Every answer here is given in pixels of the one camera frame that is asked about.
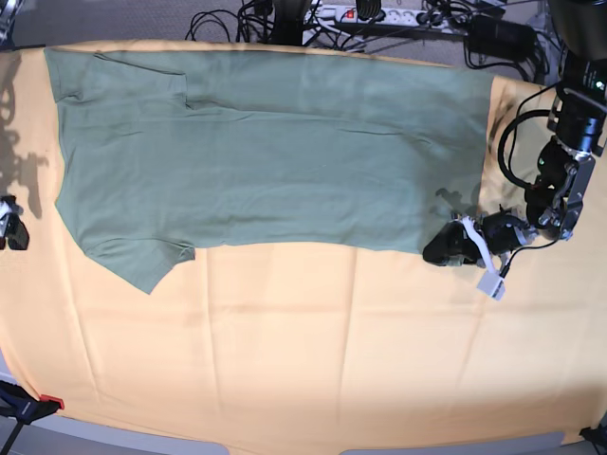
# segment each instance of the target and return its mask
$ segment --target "t-shirt sleeve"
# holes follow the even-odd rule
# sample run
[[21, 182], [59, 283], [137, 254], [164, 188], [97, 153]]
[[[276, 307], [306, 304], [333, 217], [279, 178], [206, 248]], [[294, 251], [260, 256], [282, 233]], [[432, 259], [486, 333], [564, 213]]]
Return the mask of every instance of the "t-shirt sleeve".
[[156, 239], [116, 239], [88, 248], [86, 255], [134, 287], [150, 294], [179, 263], [194, 259], [194, 248]]

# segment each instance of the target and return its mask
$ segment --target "yellow tablecloth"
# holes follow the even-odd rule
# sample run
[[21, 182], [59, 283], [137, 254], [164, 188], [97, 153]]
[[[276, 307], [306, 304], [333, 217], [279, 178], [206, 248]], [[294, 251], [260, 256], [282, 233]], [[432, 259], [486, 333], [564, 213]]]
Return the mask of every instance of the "yellow tablecloth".
[[[17, 195], [31, 235], [27, 252], [0, 252], [0, 348], [28, 391], [64, 399], [63, 415], [232, 455], [337, 455], [555, 430], [572, 439], [607, 410], [604, 159], [573, 240], [517, 257], [501, 302], [475, 290], [475, 267], [319, 244], [198, 250], [146, 296], [86, 259], [54, 208], [64, 163], [43, 51], [1, 55], [0, 75], [0, 190]], [[483, 209], [522, 199], [494, 138], [534, 90], [495, 79]], [[519, 134], [515, 170], [527, 178], [544, 124]]]

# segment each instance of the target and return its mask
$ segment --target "power strip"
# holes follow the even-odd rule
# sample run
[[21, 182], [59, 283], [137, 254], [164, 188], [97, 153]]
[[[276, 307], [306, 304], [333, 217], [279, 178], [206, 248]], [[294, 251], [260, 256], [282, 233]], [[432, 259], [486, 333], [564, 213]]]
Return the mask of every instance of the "power strip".
[[462, 29], [454, 28], [447, 20], [434, 25], [423, 22], [423, 18], [428, 14], [423, 9], [403, 9], [403, 8], [383, 8], [385, 17], [381, 21], [374, 21], [369, 25], [370, 21], [363, 21], [358, 18], [356, 8], [345, 5], [322, 5], [316, 12], [316, 16], [324, 20], [332, 20], [335, 27], [352, 29], [352, 26], [360, 25], [364, 27], [368, 25], [369, 31], [371, 28], [381, 29], [384, 33], [402, 30], [406, 33], [410, 30], [415, 30], [422, 33], [442, 33], [448, 35], [465, 36], [466, 32]]

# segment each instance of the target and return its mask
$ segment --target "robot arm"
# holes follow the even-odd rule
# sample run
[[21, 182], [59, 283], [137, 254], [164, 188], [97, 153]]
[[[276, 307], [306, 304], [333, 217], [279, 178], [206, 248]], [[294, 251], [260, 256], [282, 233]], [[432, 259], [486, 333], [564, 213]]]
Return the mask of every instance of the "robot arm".
[[[542, 235], [551, 242], [568, 240], [583, 208], [583, 195], [601, 156], [599, 144], [607, 117], [607, 0], [549, 0], [557, 32], [567, 50], [557, 97], [551, 110], [535, 110], [517, 116], [504, 130], [498, 147], [498, 162], [505, 177], [524, 190], [525, 215], [501, 209], [472, 220], [483, 243], [472, 240], [464, 228], [469, 219], [448, 223], [423, 252], [424, 260], [436, 265], [486, 265], [484, 250], [500, 256], [503, 267], [486, 273], [479, 288], [495, 299], [504, 294], [503, 280], [511, 256]], [[548, 117], [554, 132], [543, 147], [534, 182], [516, 177], [505, 161], [508, 137], [530, 118]]]

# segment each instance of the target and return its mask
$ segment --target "green t-shirt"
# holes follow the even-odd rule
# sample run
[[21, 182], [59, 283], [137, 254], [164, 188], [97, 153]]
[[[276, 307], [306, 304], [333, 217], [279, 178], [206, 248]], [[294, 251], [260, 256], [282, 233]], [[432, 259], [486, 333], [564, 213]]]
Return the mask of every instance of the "green t-shirt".
[[57, 208], [88, 257], [147, 293], [195, 247], [419, 252], [477, 202], [488, 74], [262, 51], [46, 60]]

